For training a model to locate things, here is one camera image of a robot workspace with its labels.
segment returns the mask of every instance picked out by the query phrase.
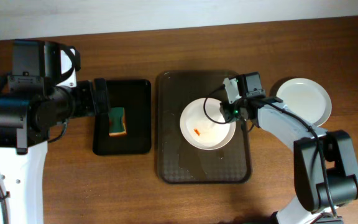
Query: white panel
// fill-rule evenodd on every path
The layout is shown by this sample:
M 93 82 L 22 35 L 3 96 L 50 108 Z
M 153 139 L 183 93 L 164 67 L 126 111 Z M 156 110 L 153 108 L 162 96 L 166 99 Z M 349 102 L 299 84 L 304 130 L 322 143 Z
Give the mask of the white panel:
M 0 0 L 0 40 L 358 15 L 358 0 Z

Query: empty white plate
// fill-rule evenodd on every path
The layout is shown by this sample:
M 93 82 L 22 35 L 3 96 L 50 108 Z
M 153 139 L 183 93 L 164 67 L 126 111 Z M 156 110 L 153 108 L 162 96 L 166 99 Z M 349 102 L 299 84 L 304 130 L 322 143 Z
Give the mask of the empty white plate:
M 307 78 L 294 78 L 285 82 L 277 96 L 298 116 L 320 126 L 331 114 L 332 104 L 327 91 Z
M 194 147 L 205 150 L 219 149 L 226 145 L 234 135 L 236 123 L 216 124 L 204 114 L 205 98 L 191 102 L 180 116 L 180 131 L 185 139 Z M 205 110 L 210 118 L 224 122 L 219 111 L 220 101 L 208 98 Z

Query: wooden surface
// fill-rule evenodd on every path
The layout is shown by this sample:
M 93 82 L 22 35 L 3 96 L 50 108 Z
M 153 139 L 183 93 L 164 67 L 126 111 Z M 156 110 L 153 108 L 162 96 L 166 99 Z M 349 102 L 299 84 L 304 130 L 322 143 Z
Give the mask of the wooden surface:
M 78 80 L 146 78 L 155 86 L 164 70 L 227 68 L 239 73 L 259 71 L 269 92 L 281 79 L 310 78 L 327 90 L 333 103 L 323 127 L 346 130 L 358 160 L 358 17 L 47 40 L 79 50 Z M 0 42 L 0 74 L 11 69 L 11 60 L 12 42 Z M 293 155 L 263 130 L 250 133 L 254 171 L 248 183 L 168 185 L 156 175 L 154 147 L 146 155 L 94 155 L 93 125 L 94 118 L 71 120 L 65 137 L 49 145 L 43 184 L 45 223 L 260 220 L 295 195 Z M 59 131 L 53 129 L 53 135 Z M 358 200 L 338 213 L 346 223 L 358 223 Z

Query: round plate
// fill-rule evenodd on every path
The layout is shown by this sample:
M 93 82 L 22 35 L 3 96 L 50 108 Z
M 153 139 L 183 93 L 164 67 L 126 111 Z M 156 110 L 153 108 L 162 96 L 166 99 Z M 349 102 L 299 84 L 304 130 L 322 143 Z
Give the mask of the round plate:
M 294 78 L 285 82 L 277 91 L 289 109 L 295 114 L 320 126 L 331 114 L 332 104 L 327 91 L 307 78 Z
M 236 123 L 216 124 L 204 114 L 205 98 L 191 102 L 180 116 L 180 131 L 185 139 L 194 147 L 205 150 L 219 149 L 226 145 L 234 135 Z M 219 111 L 220 101 L 208 98 L 205 109 L 208 116 L 215 121 L 224 122 Z

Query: black tray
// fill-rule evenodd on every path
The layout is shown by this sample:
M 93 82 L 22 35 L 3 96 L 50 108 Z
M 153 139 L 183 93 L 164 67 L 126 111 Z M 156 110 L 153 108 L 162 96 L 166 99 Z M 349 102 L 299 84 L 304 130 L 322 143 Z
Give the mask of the black tray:
M 93 152 L 99 156 L 143 154 L 151 149 L 151 84 L 148 80 L 106 81 L 110 106 L 123 107 L 127 134 L 109 136 L 109 116 L 95 118 Z
M 249 179 L 252 169 L 248 135 L 242 132 L 240 122 L 230 142 L 212 151 L 193 147 L 179 127 L 181 112 L 189 103 L 207 96 L 222 85 L 224 78 L 236 75 L 230 70 L 182 70 L 159 76 L 157 169 L 165 182 L 243 183 Z M 226 92 L 216 93 L 213 98 L 227 100 Z

